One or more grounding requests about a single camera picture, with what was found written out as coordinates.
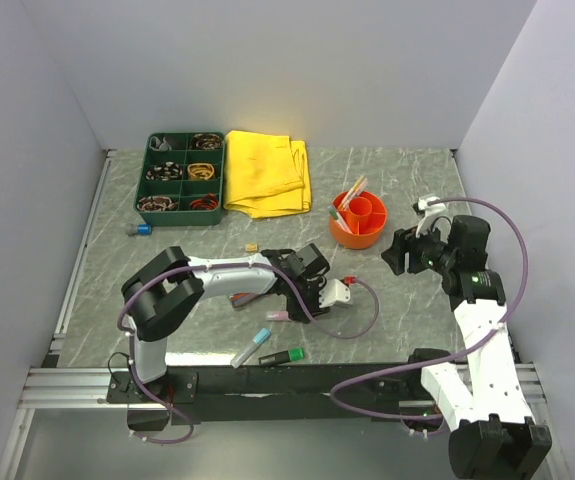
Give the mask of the black green highlighter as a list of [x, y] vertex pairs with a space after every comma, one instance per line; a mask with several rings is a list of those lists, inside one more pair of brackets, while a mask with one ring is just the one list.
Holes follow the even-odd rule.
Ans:
[[260, 357], [258, 364], [260, 366], [277, 366], [286, 363], [296, 362], [305, 358], [305, 352], [302, 348], [294, 348], [276, 352], [270, 355]]

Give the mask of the orange round divided container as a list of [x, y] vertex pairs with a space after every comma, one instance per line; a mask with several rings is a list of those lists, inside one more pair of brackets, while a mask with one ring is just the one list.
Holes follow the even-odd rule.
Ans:
[[350, 201], [345, 210], [340, 209], [341, 200], [346, 191], [338, 194], [332, 201], [339, 216], [345, 221], [350, 231], [343, 230], [331, 217], [328, 227], [336, 242], [345, 248], [362, 250], [373, 246], [379, 239], [387, 222], [388, 212], [382, 200], [368, 191]]

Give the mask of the clear tube blue cap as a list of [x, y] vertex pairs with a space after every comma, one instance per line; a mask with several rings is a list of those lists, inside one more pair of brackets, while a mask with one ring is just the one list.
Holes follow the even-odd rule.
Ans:
[[251, 341], [232, 358], [230, 365], [234, 369], [242, 366], [270, 336], [271, 331], [267, 328], [262, 328]]

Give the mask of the orange pen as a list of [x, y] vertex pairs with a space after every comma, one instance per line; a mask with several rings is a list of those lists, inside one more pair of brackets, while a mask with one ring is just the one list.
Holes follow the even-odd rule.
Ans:
[[345, 196], [343, 197], [343, 199], [341, 200], [338, 209], [339, 210], [345, 210], [348, 205], [349, 202], [360, 193], [361, 189], [365, 186], [366, 184], [366, 177], [364, 175], [361, 175], [357, 181], [354, 183], [354, 185], [347, 191], [347, 193], [345, 194]]

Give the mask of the yellow pencil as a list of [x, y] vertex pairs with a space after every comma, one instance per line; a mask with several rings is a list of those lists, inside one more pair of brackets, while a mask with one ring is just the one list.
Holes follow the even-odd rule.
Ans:
[[366, 182], [366, 177], [364, 175], [361, 175], [357, 179], [355, 184], [353, 185], [352, 189], [348, 192], [347, 199], [351, 200], [359, 192], [359, 190], [364, 186], [365, 182]]

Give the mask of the dark blue pen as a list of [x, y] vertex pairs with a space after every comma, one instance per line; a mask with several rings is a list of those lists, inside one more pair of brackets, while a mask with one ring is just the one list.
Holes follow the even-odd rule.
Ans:
[[349, 228], [348, 224], [346, 223], [346, 221], [344, 220], [344, 218], [342, 217], [340, 211], [334, 206], [334, 205], [329, 205], [328, 206], [328, 211], [330, 216], [332, 217], [332, 219], [334, 220], [335, 224], [344, 232], [347, 232], [349, 234], [352, 234], [353, 231]]

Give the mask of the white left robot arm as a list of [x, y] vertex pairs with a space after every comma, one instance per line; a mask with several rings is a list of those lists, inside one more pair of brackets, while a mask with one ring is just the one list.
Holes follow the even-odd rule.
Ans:
[[130, 337], [131, 389], [143, 401], [169, 389], [167, 338], [204, 300], [235, 294], [282, 295], [289, 318], [300, 323], [326, 314], [322, 302], [330, 265], [312, 243], [298, 251], [265, 249], [248, 257], [203, 259], [169, 247], [121, 287], [124, 301], [118, 327]]

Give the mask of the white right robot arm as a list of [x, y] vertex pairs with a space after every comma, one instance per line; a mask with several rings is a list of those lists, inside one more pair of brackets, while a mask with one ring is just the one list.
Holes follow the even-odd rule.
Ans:
[[463, 338], [469, 371], [428, 361], [405, 374], [408, 392], [432, 395], [450, 430], [448, 456], [459, 479], [530, 479], [552, 447], [548, 427], [534, 420], [514, 364], [501, 277], [487, 269], [487, 221], [457, 215], [448, 236], [399, 229], [382, 253], [396, 275], [432, 270], [442, 278]]

